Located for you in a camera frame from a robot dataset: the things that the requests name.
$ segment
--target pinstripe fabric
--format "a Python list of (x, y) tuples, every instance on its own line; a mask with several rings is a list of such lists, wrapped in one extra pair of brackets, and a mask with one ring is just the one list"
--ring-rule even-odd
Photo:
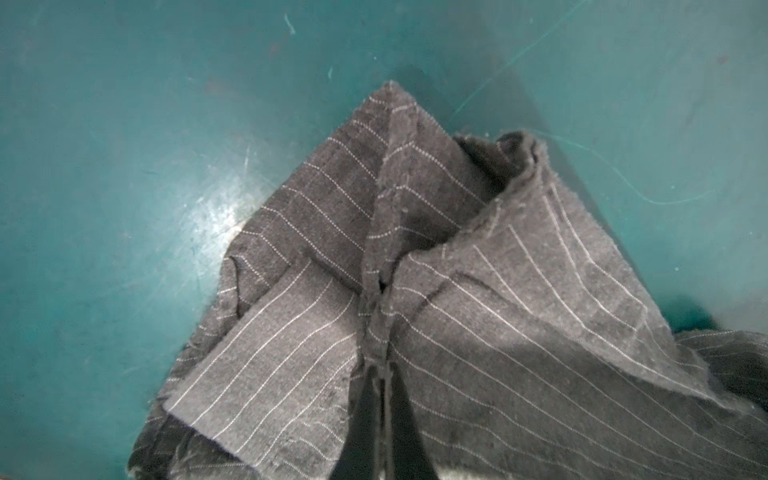
[(325, 478), (386, 360), (445, 478), (768, 478), (766, 337), (673, 336), (543, 143), (394, 83), (232, 243), (129, 472)]

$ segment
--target crumpled cloth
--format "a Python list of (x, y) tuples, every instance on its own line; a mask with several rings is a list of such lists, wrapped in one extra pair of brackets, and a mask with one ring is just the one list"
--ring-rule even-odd
[(326, 478), (387, 361), (442, 478), (768, 478), (766, 337), (673, 336), (543, 142), (394, 82), (232, 242), (128, 471)]

